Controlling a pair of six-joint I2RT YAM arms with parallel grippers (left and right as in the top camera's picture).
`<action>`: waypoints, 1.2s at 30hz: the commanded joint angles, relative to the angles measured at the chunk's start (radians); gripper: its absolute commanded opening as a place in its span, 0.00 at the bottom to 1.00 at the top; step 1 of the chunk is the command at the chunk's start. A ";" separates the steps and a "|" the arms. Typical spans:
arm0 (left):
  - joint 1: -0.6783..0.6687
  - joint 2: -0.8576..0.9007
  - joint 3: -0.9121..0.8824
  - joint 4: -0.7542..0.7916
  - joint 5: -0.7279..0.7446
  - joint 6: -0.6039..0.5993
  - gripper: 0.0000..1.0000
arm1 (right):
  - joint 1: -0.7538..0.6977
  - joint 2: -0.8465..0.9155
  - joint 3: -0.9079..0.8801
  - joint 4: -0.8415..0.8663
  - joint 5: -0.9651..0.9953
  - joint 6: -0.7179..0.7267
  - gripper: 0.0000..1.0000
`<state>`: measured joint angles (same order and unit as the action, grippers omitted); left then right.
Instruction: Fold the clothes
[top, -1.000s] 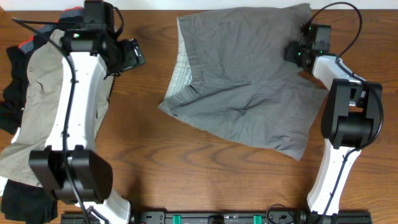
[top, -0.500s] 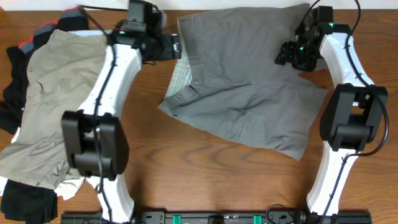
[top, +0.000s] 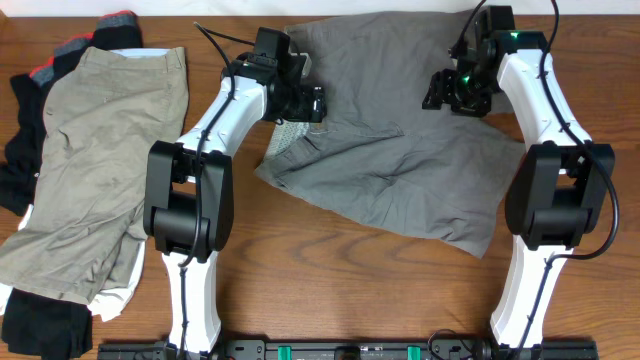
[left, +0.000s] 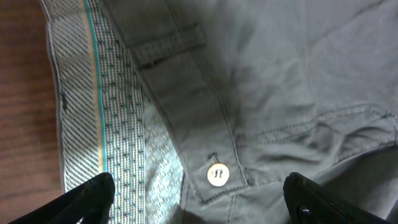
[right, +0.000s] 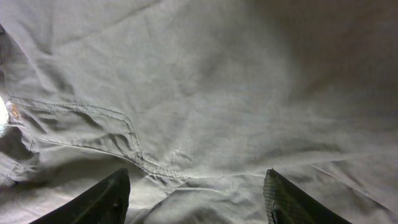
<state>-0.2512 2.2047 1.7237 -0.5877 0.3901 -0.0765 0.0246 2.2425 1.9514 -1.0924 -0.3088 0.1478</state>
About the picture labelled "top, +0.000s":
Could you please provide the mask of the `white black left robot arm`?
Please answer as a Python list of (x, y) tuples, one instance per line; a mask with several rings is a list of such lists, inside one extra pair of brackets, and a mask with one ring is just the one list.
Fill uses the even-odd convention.
[(194, 127), (149, 152), (144, 230), (154, 237), (170, 282), (168, 359), (206, 359), (217, 343), (216, 265), (233, 226), (233, 157), (259, 121), (322, 120), (323, 89), (301, 82), (311, 64), (306, 53), (239, 56)]

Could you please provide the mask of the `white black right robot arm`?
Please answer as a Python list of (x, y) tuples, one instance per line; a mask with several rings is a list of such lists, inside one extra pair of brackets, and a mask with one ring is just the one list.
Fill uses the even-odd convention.
[(615, 155), (596, 144), (568, 106), (541, 32), (493, 30), (469, 46), (450, 48), (454, 68), (433, 75), (426, 109), (447, 104), (482, 117), (504, 92), (513, 107), (526, 154), (505, 197), (513, 235), (507, 281), (490, 325), (492, 359), (581, 359), (591, 345), (544, 347), (543, 321), (563, 266), (577, 259), (582, 237), (594, 230), (603, 201), (619, 202), (611, 180)]

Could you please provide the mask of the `grey shorts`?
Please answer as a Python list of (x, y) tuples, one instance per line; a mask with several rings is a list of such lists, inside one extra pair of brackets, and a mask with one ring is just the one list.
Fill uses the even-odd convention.
[(481, 119), (422, 106), (466, 20), (383, 12), (288, 27), (327, 114), (277, 126), (256, 175), (360, 224), (484, 255), (525, 148)]

